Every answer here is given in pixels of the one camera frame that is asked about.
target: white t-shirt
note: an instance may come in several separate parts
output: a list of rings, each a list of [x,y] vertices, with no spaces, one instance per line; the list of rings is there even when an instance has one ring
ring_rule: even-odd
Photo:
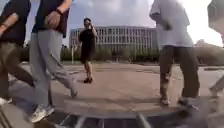
[[[166,45],[194,47],[194,42],[187,31],[190,22],[183,2],[183,0],[155,0],[152,5],[150,15],[159,13],[172,27],[171,30],[166,31],[161,25],[156,25],[160,50]]]

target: gray pants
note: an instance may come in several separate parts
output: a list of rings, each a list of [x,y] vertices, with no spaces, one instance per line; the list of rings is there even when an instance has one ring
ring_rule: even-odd
[[[36,88],[37,104],[49,106],[50,77],[47,70],[72,93],[76,92],[72,77],[60,63],[62,34],[54,30],[39,31],[31,35],[30,65]]]
[[[224,66],[224,48],[199,42],[196,44],[195,51],[197,56],[206,65]],[[221,92],[224,89],[224,76],[219,79],[211,88],[214,92]]]

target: plaza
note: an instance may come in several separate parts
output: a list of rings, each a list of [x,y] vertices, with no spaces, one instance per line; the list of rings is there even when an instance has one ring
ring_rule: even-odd
[[[173,67],[169,108],[164,108],[158,103],[159,67],[157,65],[94,64],[93,84],[82,83],[85,72],[81,65],[65,65],[65,67],[76,79],[79,94],[76,99],[71,99],[69,91],[52,80],[51,90],[56,111],[91,118],[133,119],[138,113],[147,117],[163,117],[178,110],[176,101],[183,87],[183,78],[178,66]],[[203,107],[210,109],[211,104],[206,98],[210,95],[208,89],[224,74],[222,70],[221,67],[200,67],[200,95],[202,99],[206,99]],[[10,90],[15,99],[14,104],[26,113],[31,113],[32,105],[35,104],[34,90],[19,81],[14,83]],[[222,108],[223,105],[219,105],[219,115],[223,111]],[[15,116],[9,110],[7,113],[9,118],[10,115],[11,118]]]

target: gray sweatpants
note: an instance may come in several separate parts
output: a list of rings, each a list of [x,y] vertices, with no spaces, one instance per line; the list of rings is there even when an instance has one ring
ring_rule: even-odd
[[[48,91],[50,77],[47,70],[66,88],[76,92],[72,77],[60,63],[62,34],[54,30],[39,31],[31,35],[30,65],[36,88],[37,104],[42,107],[49,105]]]

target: sky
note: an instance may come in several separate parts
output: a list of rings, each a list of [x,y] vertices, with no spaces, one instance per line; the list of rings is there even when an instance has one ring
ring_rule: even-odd
[[[34,24],[34,18],[39,6],[39,0],[31,0],[32,9],[27,24],[27,37]],[[68,20],[68,36],[64,44],[68,45],[69,31],[83,27],[83,19],[89,17],[95,26],[130,25],[155,27],[148,14],[154,0],[74,0]],[[204,39],[217,46],[222,46],[220,34],[208,27],[207,6],[211,0],[184,0],[191,25],[189,33],[196,41]]]
[[[83,19],[89,17],[95,26],[131,25],[155,27],[148,14],[148,0],[75,0],[69,14],[68,35],[70,29],[83,27]],[[34,24],[34,18],[39,6],[39,0],[32,1],[32,9],[28,19],[27,40]],[[68,45],[69,36],[64,40]]]

